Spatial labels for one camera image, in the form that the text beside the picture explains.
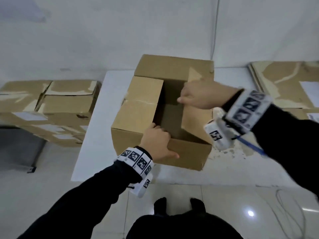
person's left arm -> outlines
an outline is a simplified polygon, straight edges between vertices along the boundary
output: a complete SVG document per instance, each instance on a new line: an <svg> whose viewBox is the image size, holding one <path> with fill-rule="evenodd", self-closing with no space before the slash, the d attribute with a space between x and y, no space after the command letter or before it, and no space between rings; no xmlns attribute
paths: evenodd
<svg viewBox="0 0 319 239"><path fill-rule="evenodd" d="M152 124L137 147L150 159L176 156L167 149L170 135ZM39 217L19 238L90 238L95 225L101 222L127 186L139 183L142 177L125 162L98 172L78 187L65 193L43 216Z"/></svg>

person's left hand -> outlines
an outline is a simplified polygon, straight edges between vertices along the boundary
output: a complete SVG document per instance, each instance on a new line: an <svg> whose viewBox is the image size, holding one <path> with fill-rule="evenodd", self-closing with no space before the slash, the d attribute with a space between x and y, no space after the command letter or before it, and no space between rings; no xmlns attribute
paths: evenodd
<svg viewBox="0 0 319 239"><path fill-rule="evenodd" d="M140 147L144 148L152 156L155 162L164 157L179 158L178 153L168 150L167 144L171 135L160 126L152 123L144 132Z"/></svg>

black and white square marker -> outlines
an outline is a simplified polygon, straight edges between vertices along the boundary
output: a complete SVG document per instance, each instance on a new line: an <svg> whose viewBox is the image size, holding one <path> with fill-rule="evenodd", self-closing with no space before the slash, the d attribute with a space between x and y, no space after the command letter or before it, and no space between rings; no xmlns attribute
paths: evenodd
<svg viewBox="0 0 319 239"><path fill-rule="evenodd" d="M260 106L260 104L261 104L260 101L248 97L242 106L245 107L246 109L252 111L252 112L255 112L258 109L258 107Z"/></svg>
<svg viewBox="0 0 319 239"><path fill-rule="evenodd" d="M121 153L120 156L126 157L127 155L130 154L130 152L132 152L131 150L125 150L124 152Z"/></svg>
<svg viewBox="0 0 319 239"><path fill-rule="evenodd" d="M136 152L132 152L129 156L128 156L128 158L130 159L130 160L133 160L134 162L139 158L139 154L138 153L136 153Z"/></svg>
<svg viewBox="0 0 319 239"><path fill-rule="evenodd" d="M217 140L223 138L223 137L221 136L221 134L220 134L217 130L211 132L211 133L210 133L210 136L213 138L214 141L217 141Z"/></svg>
<svg viewBox="0 0 319 239"><path fill-rule="evenodd" d="M147 165L147 162L143 158L141 158L137 163L137 166L140 167L140 169L142 170L145 168L146 165Z"/></svg>
<svg viewBox="0 0 319 239"><path fill-rule="evenodd" d="M249 112L243 109L238 109L236 113L234 114L233 119L244 124L249 119L250 116L251 114Z"/></svg>
<svg viewBox="0 0 319 239"><path fill-rule="evenodd" d="M150 184L150 180L149 179L147 179L146 181L145 181L145 183L144 183L144 188L146 188L147 189L147 187L148 187L148 185Z"/></svg>
<svg viewBox="0 0 319 239"><path fill-rule="evenodd" d="M250 96L252 96L253 98L256 98L257 100L263 100L265 98L265 94L259 93L255 90L250 92Z"/></svg>
<svg viewBox="0 0 319 239"><path fill-rule="evenodd" d="M144 171L145 175L148 175L148 173L150 172L151 169L152 169L152 167L149 165Z"/></svg>

tabletop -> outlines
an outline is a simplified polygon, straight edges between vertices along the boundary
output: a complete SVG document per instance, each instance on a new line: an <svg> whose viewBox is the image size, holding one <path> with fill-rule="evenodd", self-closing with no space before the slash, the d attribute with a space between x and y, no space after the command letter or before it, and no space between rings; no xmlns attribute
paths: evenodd
<svg viewBox="0 0 319 239"><path fill-rule="evenodd" d="M247 68L215 68L214 72L214 80L220 83L256 88ZM133 75L133 70L106 73L74 167L72 181L85 181L113 164L116 153L112 143L111 125ZM158 164L153 169L153 175L152 183L297 186L281 165L270 158L261 157L239 141L235 142L233 148L224 151L213 148L202 171Z"/></svg>

black shoe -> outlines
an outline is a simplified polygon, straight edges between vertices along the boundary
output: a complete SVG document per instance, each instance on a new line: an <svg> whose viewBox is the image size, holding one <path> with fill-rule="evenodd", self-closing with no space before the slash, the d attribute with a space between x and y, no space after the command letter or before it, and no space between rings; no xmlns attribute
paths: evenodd
<svg viewBox="0 0 319 239"><path fill-rule="evenodd" d="M166 197L160 198L154 203L154 215L167 216L166 214Z"/></svg>
<svg viewBox="0 0 319 239"><path fill-rule="evenodd" d="M190 204L192 205L192 209L196 212L206 212L204 202L200 199L191 198Z"/></svg>

